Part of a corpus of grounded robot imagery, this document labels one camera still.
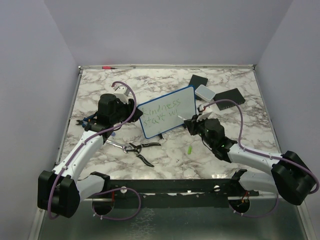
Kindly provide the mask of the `green marker cap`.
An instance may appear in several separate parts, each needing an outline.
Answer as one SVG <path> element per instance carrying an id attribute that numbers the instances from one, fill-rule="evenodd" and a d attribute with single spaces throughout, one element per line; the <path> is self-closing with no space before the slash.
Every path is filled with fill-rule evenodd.
<path id="1" fill-rule="evenodd" d="M 192 147 L 189 146 L 188 151 L 187 151 L 187 154 L 190 155 L 191 153 L 192 153 Z"/>

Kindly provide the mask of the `blue framed whiteboard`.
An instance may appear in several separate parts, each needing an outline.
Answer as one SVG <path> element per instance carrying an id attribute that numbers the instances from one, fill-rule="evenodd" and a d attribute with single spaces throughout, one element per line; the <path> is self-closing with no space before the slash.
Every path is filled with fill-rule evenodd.
<path id="1" fill-rule="evenodd" d="M 196 114 L 195 90 L 192 85 L 154 98 L 137 106 L 142 111 L 139 121 L 146 139 L 181 126 L 185 119 Z"/>

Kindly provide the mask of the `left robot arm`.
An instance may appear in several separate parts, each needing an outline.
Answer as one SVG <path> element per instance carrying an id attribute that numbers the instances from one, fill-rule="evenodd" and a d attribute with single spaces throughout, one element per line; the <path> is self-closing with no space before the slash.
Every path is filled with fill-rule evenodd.
<path id="1" fill-rule="evenodd" d="M 47 211 L 51 220 L 72 217 L 80 202 L 90 196 L 101 198 L 113 192 L 110 176 L 94 171 L 80 180 L 93 155 L 114 132 L 126 123 L 139 120 L 142 112 L 137 108 L 137 98 L 120 99 L 114 93 L 100 96 L 98 111 L 87 123 L 73 150 L 51 171 L 44 170 L 37 181 L 37 206 Z"/>

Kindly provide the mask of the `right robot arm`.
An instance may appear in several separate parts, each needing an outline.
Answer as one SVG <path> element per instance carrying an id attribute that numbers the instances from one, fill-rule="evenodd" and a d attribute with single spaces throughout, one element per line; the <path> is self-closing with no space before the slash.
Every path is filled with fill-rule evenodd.
<path id="1" fill-rule="evenodd" d="M 240 196 L 246 191 L 269 192 L 299 206 L 309 194 L 318 190 L 318 180 L 295 152 L 268 153 L 248 148 L 226 137 L 218 119 L 198 118 L 194 115 L 183 122 L 188 132 L 198 135 L 216 158 L 256 170 L 246 171 L 230 182 L 229 189 L 234 195 Z"/>

